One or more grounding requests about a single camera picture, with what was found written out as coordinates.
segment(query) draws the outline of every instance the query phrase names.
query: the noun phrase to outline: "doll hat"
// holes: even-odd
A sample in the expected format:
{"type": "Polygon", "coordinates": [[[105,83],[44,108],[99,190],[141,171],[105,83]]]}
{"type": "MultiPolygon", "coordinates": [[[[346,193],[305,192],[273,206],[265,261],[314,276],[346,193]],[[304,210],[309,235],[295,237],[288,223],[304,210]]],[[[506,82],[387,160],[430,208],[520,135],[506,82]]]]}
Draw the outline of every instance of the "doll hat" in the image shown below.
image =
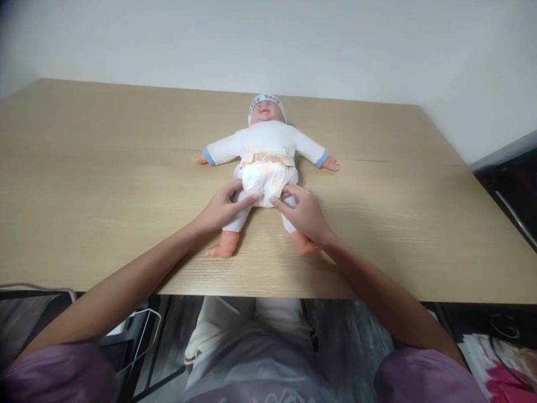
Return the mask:
{"type": "Polygon", "coordinates": [[[250,121],[252,120],[252,111],[254,106],[263,101],[274,102],[280,108],[281,115],[284,117],[284,122],[287,123],[287,116],[285,115],[284,104],[282,104],[281,101],[274,95],[259,94],[253,99],[252,103],[250,104],[250,109],[248,110],[248,126],[250,126],[250,121]]]}

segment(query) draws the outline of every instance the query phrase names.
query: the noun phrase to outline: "doll foot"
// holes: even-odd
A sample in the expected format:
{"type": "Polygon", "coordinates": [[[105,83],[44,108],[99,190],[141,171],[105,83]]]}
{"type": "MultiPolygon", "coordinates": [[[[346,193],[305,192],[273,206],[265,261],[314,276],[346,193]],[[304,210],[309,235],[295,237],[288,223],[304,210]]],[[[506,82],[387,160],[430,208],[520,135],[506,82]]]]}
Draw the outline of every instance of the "doll foot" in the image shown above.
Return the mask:
{"type": "Polygon", "coordinates": [[[233,256],[240,237],[238,232],[222,231],[220,243],[210,248],[205,256],[229,259],[233,256]]]}
{"type": "Polygon", "coordinates": [[[292,232],[290,237],[291,243],[295,246],[296,254],[299,256],[313,255],[321,251],[321,247],[319,245],[311,241],[301,232],[292,232]]]}
{"type": "Polygon", "coordinates": [[[229,251],[224,249],[221,245],[215,245],[212,248],[210,248],[206,253],[205,256],[208,257],[217,257],[218,259],[229,259],[233,256],[233,251],[229,251]]]}

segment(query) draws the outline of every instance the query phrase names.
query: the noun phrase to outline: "table surface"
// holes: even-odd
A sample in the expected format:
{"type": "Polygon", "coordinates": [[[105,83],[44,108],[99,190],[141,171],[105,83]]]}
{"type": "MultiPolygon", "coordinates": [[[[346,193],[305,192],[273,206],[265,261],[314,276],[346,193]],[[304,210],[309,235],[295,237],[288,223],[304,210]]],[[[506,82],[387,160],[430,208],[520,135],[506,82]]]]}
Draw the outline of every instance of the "table surface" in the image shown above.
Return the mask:
{"type": "MultiPolygon", "coordinates": [[[[42,79],[0,101],[0,283],[87,290],[190,221],[236,162],[192,156],[247,124],[254,94],[42,79]]],[[[537,303],[537,255],[413,105],[281,97],[339,172],[300,183],[356,251],[422,301],[537,303]]],[[[236,256],[205,250],[169,294],[354,298],[320,254],[294,255],[254,209],[236,256]]]]}

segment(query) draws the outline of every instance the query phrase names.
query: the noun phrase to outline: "diaper waistband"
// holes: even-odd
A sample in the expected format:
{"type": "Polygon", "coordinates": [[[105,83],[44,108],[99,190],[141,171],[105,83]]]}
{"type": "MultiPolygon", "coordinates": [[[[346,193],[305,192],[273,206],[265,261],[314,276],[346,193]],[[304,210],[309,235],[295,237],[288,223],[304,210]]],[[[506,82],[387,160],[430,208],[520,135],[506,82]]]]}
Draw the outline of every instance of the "diaper waistband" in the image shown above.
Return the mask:
{"type": "Polygon", "coordinates": [[[293,158],[289,158],[283,154],[277,153],[249,153],[245,154],[241,159],[242,165],[260,164],[260,163],[275,163],[286,166],[288,168],[295,167],[293,158]]]}

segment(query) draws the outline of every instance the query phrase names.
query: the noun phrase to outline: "doll sleeve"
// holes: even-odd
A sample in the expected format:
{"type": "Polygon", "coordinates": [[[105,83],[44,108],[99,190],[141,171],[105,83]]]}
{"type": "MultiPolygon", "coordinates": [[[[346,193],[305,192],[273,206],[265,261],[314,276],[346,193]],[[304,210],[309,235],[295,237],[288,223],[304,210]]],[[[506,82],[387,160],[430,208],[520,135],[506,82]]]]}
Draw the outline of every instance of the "doll sleeve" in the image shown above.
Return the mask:
{"type": "Polygon", "coordinates": [[[209,144],[203,150],[203,155],[211,165],[220,165],[229,162],[237,158],[240,154],[237,133],[209,144]]]}
{"type": "Polygon", "coordinates": [[[299,130],[295,131],[294,137],[296,150],[312,164],[320,168],[328,158],[326,148],[320,146],[299,130]]]}

